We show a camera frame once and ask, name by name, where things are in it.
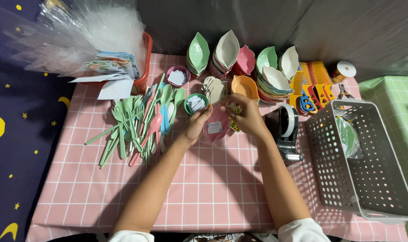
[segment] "person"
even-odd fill
[[[281,242],[329,242],[321,227],[311,218],[308,207],[290,176],[255,101],[234,93],[224,97],[220,103],[223,105],[220,109],[228,113],[235,124],[256,141],[265,195],[274,226],[278,229],[278,239]],[[231,103],[239,105],[242,112],[240,114],[235,113],[228,107]],[[125,204],[114,225],[113,235],[109,242],[154,241],[150,231],[162,208],[174,174],[185,152],[196,143],[204,122],[211,116],[212,111],[213,107],[208,105],[189,118],[185,129],[180,132]],[[254,239],[231,239],[229,241],[277,241],[272,235],[264,237],[253,234],[251,236]],[[210,239],[200,240],[196,238],[194,240],[193,238],[192,235],[188,242],[208,241]],[[212,239],[213,241],[225,241],[220,236]]]

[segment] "pink checkered tablecloth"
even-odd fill
[[[159,82],[162,73],[184,65],[184,56],[152,54],[148,85]],[[207,73],[191,80],[186,94],[202,92]],[[347,91],[360,97],[353,78],[344,82]],[[338,95],[338,86],[333,86]],[[96,100],[99,90],[77,84],[64,128],[28,232],[27,241],[44,242],[77,233],[106,233],[122,206],[148,169],[141,162],[129,167],[117,152],[104,169],[97,165],[106,137],[83,144],[112,127],[116,121],[110,102]],[[261,114],[276,106],[259,104]],[[187,121],[181,106],[173,132],[177,136]],[[304,161],[287,167],[301,191],[314,220],[325,234],[354,241],[408,241],[404,224],[386,225],[321,204],[310,149],[300,116],[297,149]],[[244,133],[228,134],[224,146],[196,144],[185,154],[169,188],[154,231],[172,232],[274,232],[268,210],[256,145]]]

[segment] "red basket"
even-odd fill
[[[141,75],[141,77],[134,81],[134,85],[132,86],[131,90],[132,95],[142,94],[143,92],[146,91],[147,87],[147,77],[149,76],[150,54],[152,53],[153,40],[148,33],[144,32],[143,41],[147,46],[146,66],[144,69],[144,73]],[[102,88],[106,82],[107,80],[101,82],[82,82],[82,84],[95,85],[100,86]]]

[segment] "white sleeve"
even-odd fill
[[[283,225],[278,236],[280,242],[330,242],[322,228],[312,218],[304,218]]]
[[[149,233],[121,230],[113,234],[109,242],[154,242],[154,236]]]

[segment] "hand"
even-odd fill
[[[224,97],[220,103],[223,105],[220,107],[220,110],[225,111],[225,113],[232,118],[234,123],[244,133],[249,134],[256,139],[269,132],[255,101],[242,94],[234,93]],[[240,114],[237,114],[232,108],[229,107],[231,103],[235,103],[236,105],[240,106],[242,109]]]
[[[212,113],[213,107],[209,104],[207,107],[196,111],[192,117],[189,118],[186,127],[179,134],[179,137],[183,138],[189,147],[197,142],[205,121],[211,117]]]

